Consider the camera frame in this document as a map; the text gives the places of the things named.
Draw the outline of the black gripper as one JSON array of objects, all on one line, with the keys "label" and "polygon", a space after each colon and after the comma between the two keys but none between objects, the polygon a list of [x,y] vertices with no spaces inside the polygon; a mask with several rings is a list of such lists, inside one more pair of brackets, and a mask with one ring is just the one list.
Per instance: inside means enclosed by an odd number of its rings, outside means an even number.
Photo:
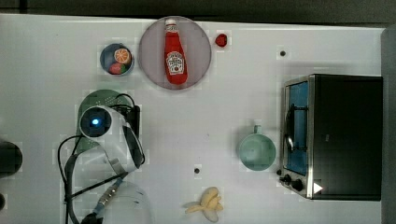
[{"label": "black gripper", "polygon": [[125,117],[125,120],[130,124],[136,136],[140,135],[140,114],[141,109],[138,105],[127,107],[122,105],[119,107],[120,113]]}]

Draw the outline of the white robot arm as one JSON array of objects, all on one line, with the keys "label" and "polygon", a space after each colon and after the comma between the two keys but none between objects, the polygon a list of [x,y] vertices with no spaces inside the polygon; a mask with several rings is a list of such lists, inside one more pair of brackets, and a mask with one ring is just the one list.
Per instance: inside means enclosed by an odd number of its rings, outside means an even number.
[{"label": "white robot arm", "polygon": [[153,224],[146,192],[124,179],[145,160],[140,141],[125,117],[109,106],[96,105],[82,113],[78,127],[96,146],[78,153],[83,163],[74,174],[75,180],[86,184],[94,179],[99,187],[108,185],[81,224]]}]

